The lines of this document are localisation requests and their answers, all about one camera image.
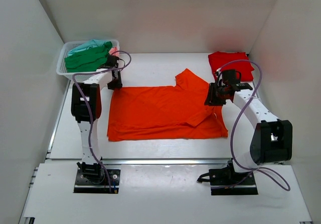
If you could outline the orange t shirt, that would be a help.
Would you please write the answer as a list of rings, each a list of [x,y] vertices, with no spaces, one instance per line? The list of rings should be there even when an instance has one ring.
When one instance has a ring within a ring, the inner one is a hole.
[[[174,86],[115,90],[110,102],[109,141],[227,138],[222,108],[205,105],[209,84],[189,69],[175,79]]]

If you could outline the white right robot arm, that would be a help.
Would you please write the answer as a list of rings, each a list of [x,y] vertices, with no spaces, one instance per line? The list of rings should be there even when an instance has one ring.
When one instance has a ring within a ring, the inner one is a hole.
[[[225,171],[225,179],[231,184],[238,183],[244,172],[258,169],[263,164],[288,161],[292,158],[292,131],[290,121],[281,120],[272,114],[256,98],[256,90],[248,83],[241,82],[237,70],[218,70],[216,81],[210,83],[205,105],[223,106],[230,100],[240,108],[235,123],[245,116],[254,128],[248,151],[239,155],[234,151],[234,133],[231,131],[230,150],[232,167]]]

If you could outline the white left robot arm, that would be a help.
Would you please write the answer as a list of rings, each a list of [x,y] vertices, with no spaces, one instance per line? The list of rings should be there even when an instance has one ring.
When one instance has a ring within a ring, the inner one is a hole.
[[[75,81],[72,86],[71,114],[81,133],[83,153],[82,162],[77,166],[83,177],[94,185],[110,183],[99,152],[97,123],[102,113],[101,90],[122,88],[119,60],[116,54],[109,55],[96,74],[84,82]]]

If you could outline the folded red t shirt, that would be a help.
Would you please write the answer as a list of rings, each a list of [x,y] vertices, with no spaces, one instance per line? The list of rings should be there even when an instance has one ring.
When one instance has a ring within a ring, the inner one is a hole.
[[[221,68],[222,71],[235,69],[241,72],[241,81],[243,82],[253,81],[252,71],[254,71],[254,68],[250,62],[247,62],[249,58],[245,52],[215,52],[208,55],[208,60],[214,79],[217,78],[215,75],[216,70]]]

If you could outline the pink t shirt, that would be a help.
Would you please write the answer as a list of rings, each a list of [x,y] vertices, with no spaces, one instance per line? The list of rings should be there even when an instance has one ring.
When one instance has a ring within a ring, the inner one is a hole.
[[[112,47],[110,50],[109,50],[109,55],[113,55],[115,52],[118,51],[118,48],[117,47]]]

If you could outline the green t shirt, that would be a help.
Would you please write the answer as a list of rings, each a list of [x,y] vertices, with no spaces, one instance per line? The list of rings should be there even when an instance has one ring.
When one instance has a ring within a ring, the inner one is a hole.
[[[112,48],[111,42],[104,43],[101,47],[91,48],[67,56],[65,65],[70,72],[91,72],[96,71],[107,61],[109,50]]]

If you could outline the teal t shirt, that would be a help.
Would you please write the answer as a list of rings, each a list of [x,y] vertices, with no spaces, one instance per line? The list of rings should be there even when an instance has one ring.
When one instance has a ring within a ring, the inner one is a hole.
[[[68,52],[68,56],[72,56],[75,53],[85,51],[85,50],[88,50],[91,48],[101,47],[104,43],[106,43],[105,40],[93,39],[93,40],[87,41],[87,42],[81,44],[80,46],[77,46],[77,47],[73,48],[72,50],[70,50]]]

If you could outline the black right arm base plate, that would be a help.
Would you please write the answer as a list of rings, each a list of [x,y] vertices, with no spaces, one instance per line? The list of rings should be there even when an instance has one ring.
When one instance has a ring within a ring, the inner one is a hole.
[[[201,174],[197,182],[209,183],[212,196],[258,195],[253,172],[236,172],[232,160],[225,167],[212,168]]]

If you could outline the aluminium table rail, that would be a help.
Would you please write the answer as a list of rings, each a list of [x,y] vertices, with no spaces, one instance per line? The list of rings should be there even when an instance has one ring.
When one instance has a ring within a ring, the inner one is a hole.
[[[80,161],[83,156],[80,129],[71,115],[72,84],[68,84],[58,125],[50,144],[50,159]],[[224,163],[231,158],[230,139],[168,139],[110,142],[107,137],[111,91],[101,93],[103,113],[98,120],[100,154],[105,162],[128,164]]]

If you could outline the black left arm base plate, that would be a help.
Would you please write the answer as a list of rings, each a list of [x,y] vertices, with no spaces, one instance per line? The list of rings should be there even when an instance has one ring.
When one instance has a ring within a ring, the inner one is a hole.
[[[95,178],[92,173],[83,173],[78,167],[74,183],[74,193],[118,194],[121,177],[120,169],[107,169],[110,182],[102,170],[101,178]]]

